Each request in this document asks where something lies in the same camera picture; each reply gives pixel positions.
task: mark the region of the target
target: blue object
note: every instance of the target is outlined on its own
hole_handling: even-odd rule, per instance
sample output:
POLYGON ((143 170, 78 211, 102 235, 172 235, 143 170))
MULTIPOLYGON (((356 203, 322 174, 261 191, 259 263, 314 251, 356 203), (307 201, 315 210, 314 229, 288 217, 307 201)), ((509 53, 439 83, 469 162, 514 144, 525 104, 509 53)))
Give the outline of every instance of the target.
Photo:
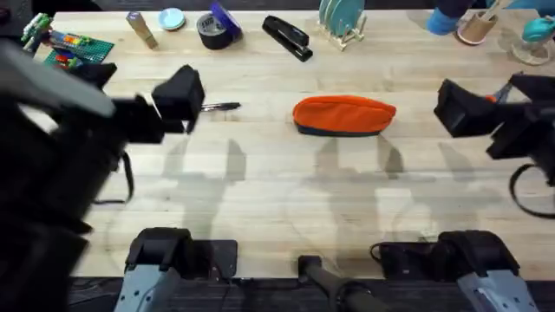
POLYGON ((526 42, 542 42, 555 33, 555 21, 538 18, 528 22, 524 27, 522 39, 526 42))
POLYGON ((364 0, 340 0, 328 21, 331 33, 335 36, 342 36, 347 25, 349 25, 349 29, 356 27, 362 10, 364 10, 364 0))
POLYGON ((176 30, 185 24, 185 14, 180 9, 165 9, 158 16, 158 23, 163 29, 176 30))
POLYGON ((457 29, 459 17, 449 17, 441 13, 441 10, 435 8, 434 13, 426 22, 426 28, 432 33, 444 36, 454 32, 457 29))
POLYGON ((210 6, 212 14, 218 21, 225 27, 225 29, 232 34, 233 41, 237 41, 242 34, 241 27, 229 12, 224 9, 217 1, 213 2, 210 6))

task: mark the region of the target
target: dark floor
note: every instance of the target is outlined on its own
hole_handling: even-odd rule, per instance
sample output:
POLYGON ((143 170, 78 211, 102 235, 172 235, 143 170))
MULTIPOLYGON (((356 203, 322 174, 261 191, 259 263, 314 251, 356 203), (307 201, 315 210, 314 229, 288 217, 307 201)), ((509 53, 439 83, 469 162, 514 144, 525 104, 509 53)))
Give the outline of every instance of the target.
MULTIPOLYGON (((375 297, 395 312, 473 311, 454 283, 366 281, 366 284, 375 297)), ((183 282, 166 311, 330 311, 323 292, 313 286, 293 289, 294 280, 282 282, 279 288, 284 290, 279 291, 273 289, 276 285, 268 282, 243 282, 243 285, 228 289, 227 284, 183 282)), ((555 283, 531 282, 528 286, 540 311, 555 311, 555 283)), ((80 278, 74 287, 70 312, 112 311, 120 288, 121 279, 80 278)))

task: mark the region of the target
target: black cable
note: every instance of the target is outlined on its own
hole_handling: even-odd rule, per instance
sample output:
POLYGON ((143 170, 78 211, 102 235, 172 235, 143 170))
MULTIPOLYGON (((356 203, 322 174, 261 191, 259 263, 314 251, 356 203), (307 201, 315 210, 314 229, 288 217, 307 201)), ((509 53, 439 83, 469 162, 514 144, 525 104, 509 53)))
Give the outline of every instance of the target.
POLYGON ((526 170, 535 167, 535 165, 533 164, 525 164, 522 165, 521 167, 519 167, 519 169, 517 169, 517 171, 515 171, 513 173, 513 175, 511 176, 511 178, 509 179, 509 192, 511 193, 511 198, 513 198, 514 203, 524 212, 526 212, 527 214, 534 216, 534 217, 538 217, 538 218, 545 218, 545 219, 555 219, 555 213, 548 213, 548 212, 539 212, 539 211, 532 211, 528 208, 526 208, 524 205, 522 205, 519 201, 519 198, 517 197, 516 192, 514 191, 514 188, 517 184, 517 180, 520 178, 520 176, 522 175, 522 173, 524 173, 526 170))
POLYGON ((108 199, 108 200, 96 200, 93 203, 95 205, 116 205, 116 204, 127 204, 133 198, 135 192, 135 182, 133 177, 133 168, 131 167, 131 158, 129 154, 123 153, 121 155, 123 160, 123 168, 125 170, 125 178, 127 180, 128 194, 125 200, 122 199, 108 199))
POLYGON ((227 283, 227 288, 225 289, 225 293, 222 296, 222 299, 219 303, 219 308, 218 311, 222 312, 222 310, 224 309, 224 305, 225 305, 225 299, 227 298, 227 295, 229 295, 230 290, 232 289, 232 280, 229 280, 227 283))
POLYGON ((377 256, 375 255, 374 249, 375 249, 376 247, 380 247, 381 244, 382 244, 382 243, 376 243, 376 244, 371 245, 370 248, 369 248, 369 254, 370 254, 370 256, 371 256, 372 259, 374 259, 374 261, 376 261, 377 263, 382 263, 382 260, 381 260, 379 257, 377 257, 377 256))

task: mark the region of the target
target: roll of tape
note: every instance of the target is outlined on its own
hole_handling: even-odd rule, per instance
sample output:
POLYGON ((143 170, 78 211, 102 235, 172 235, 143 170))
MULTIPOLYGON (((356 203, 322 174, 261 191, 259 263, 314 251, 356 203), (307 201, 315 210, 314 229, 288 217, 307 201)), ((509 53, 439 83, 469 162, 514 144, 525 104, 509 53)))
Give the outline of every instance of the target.
POLYGON ((200 40, 209 49, 223 49, 233 42, 232 34, 211 13, 197 21, 200 40))

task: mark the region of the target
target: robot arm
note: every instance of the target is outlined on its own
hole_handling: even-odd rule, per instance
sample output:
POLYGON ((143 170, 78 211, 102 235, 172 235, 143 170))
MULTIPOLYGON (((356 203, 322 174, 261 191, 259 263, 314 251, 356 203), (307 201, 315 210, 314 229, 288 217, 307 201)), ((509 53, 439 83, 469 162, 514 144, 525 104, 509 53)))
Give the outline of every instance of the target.
POLYGON ((182 68, 159 86, 160 117, 140 96, 110 99, 0 43, 0 310, 63 311, 69 275, 87 246, 82 234, 92 230, 82 220, 127 143, 184 133, 181 121, 196 121, 204 91, 198 73, 182 68), (43 131, 22 104, 57 127, 43 131))
POLYGON ((456 282, 477 312, 538 312, 519 265, 488 231, 452 231, 437 243, 378 244, 388 279, 456 282))

